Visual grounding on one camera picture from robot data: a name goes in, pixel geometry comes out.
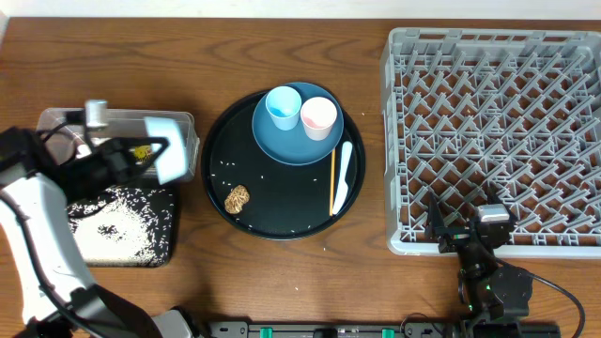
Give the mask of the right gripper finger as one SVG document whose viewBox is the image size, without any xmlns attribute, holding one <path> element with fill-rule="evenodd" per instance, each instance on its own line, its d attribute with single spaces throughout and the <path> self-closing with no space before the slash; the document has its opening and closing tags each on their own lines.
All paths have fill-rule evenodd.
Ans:
<svg viewBox="0 0 601 338">
<path fill-rule="evenodd" d="M 510 214 L 510 220 L 509 221 L 516 221 L 517 220 L 517 216 L 514 212 L 511 211 L 511 209 L 503 202 L 503 200 L 500 198 L 500 193 L 499 190 L 491 183 L 488 183 L 485 189 L 485 194 L 486 194 L 486 199 L 487 199 L 487 205 L 494 205 L 494 204 L 503 204 L 505 205 L 506 209 L 509 211 Z"/>
<path fill-rule="evenodd" d="M 425 234 L 428 238 L 440 238 L 450 234 L 445 225 L 438 200 L 432 192 L 428 194 L 427 227 Z"/>
</svg>

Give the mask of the yellow snack wrapper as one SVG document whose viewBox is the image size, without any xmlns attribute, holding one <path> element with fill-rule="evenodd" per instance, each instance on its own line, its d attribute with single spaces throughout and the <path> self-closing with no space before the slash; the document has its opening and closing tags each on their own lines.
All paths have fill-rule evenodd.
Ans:
<svg viewBox="0 0 601 338">
<path fill-rule="evenodd" d="M 135 159 L 140 162 L 147 161 L 153 155 L 151 146 L 137 146 L 132 153 Z"/>
</svg>

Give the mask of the light blue bowl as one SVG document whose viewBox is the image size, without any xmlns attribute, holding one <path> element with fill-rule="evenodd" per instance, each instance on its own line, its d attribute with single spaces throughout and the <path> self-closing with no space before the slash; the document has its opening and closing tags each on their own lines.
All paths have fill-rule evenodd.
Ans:
<svg viewBox="0 0 601 338">
<path fill-rule="evenodd" d="M 163 185 L 185 176 L 189 161 L 185 142 L 177 122 L 171 118 L 154 116 L 146 116 L 144 120 L 149 137 L 161 137 L 168 141 L 167 146 L 156 143 L 152 145 L 153 153 L 162 151 L 153 162 L 159 183 Z"/>
</svg>

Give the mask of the brown walnut shell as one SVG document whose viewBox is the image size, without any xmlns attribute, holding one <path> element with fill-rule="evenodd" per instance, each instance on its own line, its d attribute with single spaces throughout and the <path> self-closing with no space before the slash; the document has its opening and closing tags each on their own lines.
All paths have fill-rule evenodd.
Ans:
<svg viewBox="0 0 601 338">
<path fill-rule="evenodd" d="M 238 185 L 226 197 L 224 201 L 225 210 L 230 214 L 239 214 L 243 206 L 250 201 L 250 193 L 243 185 Z"/>
</svg>

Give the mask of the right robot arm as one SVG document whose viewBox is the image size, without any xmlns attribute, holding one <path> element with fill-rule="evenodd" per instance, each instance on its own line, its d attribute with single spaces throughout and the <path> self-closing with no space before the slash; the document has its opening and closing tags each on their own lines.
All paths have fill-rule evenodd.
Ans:
<svg viewBox="0 0 601 338">
<path fill-rule="evenodd" d="M 508 323 L 529 314 L 532 278 L 497 261 L 494 251 L 510 239 L 516 215 L 491 190 L 487 202 L 476 208 L 465 225 L 447 225 L 437 197 L 428 194 L 428 238 L 438 242 L 441 254 L 456 253 L 460 262 L 458 293 L 470 307 L 465 327 Z"/>
</svg>

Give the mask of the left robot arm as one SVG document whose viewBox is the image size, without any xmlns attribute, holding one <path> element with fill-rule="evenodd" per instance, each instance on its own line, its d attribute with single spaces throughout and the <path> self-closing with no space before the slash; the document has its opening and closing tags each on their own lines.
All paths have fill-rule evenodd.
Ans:
<svg viewBox="0 0 601 338">
<path fill-rule="evenodd" d="M 160 183 L 186 169 L 180 130 L 150 127 L 143 137 L 115 137 L 88 156 L 56 162 L 38 131 L 1 135 L 1 225 L 23 291 L 25 337 L 195 337 L 198 328 L 175 307 L 149 315 L 101 286 L 84 252 L 147 263 L 168 254 L 174 212 L 165 189 L 133 190 L 149 166 Z"/>
</svg>

